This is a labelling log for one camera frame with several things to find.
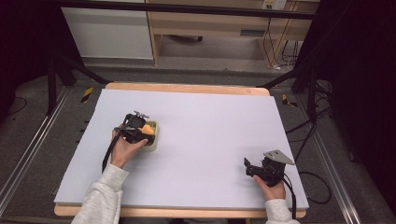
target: black strap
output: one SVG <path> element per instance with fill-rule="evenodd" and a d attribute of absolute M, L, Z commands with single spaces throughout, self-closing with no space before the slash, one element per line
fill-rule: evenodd
<path fill-rule="evenodd" d="M 105 158 L 102 162 L 102 172 L 106 169 L 108 157 L 110 157 L 111 152 L 113 151 L 114 146 L 116 145 L 117 141 L 121 137 L 121 132 L 118 132 L 117 135 L 111 140 L 110 146 L 108 146 Z"/>
<path fill-rule="evenodd" d="M 291 193 L 291 203 L 292 203 L 292 208 L 291 208 L 291 218 L 296 219 L 296 213 L 297 213 L 297 201 L 296 201 L 296 195 L 294 194 L 293 187 L 286 181 L 284 178 L 283 181 L 285 182 L 286 186 L 288 186 L 290 193 Z"/>

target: white cabinet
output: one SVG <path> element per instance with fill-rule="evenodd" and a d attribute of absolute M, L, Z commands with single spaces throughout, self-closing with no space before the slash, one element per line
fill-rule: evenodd
<path fill-rule="evenodd" d="M 81 57 L 153 60 L 146 12 L 66 7 L 63 12 Z"/>

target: white board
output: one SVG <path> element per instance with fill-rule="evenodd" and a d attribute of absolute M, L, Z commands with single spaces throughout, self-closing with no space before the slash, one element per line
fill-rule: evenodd
<path fill-rule="evenodd" d="M 124 167 L 122 205 L 260 209 L 265 200 L 246 175 L 244 158 L 261 165 L 263 152 L 290 146 L 270 96 L 102 90 L 90 124 L 64 175 L 56 203 L 81 203 L 99 178 L 111 131 L 137 110 L 160 126 L 154 152 Z M 297 208 L 308 208 L 295 166 L 286 166 Z M 291 207 L 287 190 L 288 206 Z"/>

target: wrist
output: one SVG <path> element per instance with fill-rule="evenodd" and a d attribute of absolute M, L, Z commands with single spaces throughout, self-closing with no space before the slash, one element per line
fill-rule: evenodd
<path fill-rule="evenodd" d="M 124 161 L 111 161 L 110 163 L 113 164 L 114 166 L 117 166 L 117 167 L 121 168 L 121 169 L 125 165 Z"/>

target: cabinet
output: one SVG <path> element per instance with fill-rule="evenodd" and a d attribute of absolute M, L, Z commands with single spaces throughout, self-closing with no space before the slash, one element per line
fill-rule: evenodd
<path fill-rule="evenodd" d="M 262 0 L 146 0 L 154 4 L 194 5 L 208 7 L 239 7 L 261 9 Z M 284 10 L 315 12 L 318 1 L 288 1 Z M 188 13 L 149 12 L 149 28 L 154 52 L 154 61 L 159 61 L 162 35 L 198 35 L 256 38 L 268 67 L 275 64 L 276 55 L 285 40 L 304 40 L 311 21 L 239 17 L 222 15 L 202 15 Z M 243 31 L 254 34 L 270 31 L 269 35 L 248 36 Z"/>
<path fill-rule="evenodd" d="M 146 12 L 67 7 L 63 12 L 82 58 L 153 59 Z"/>

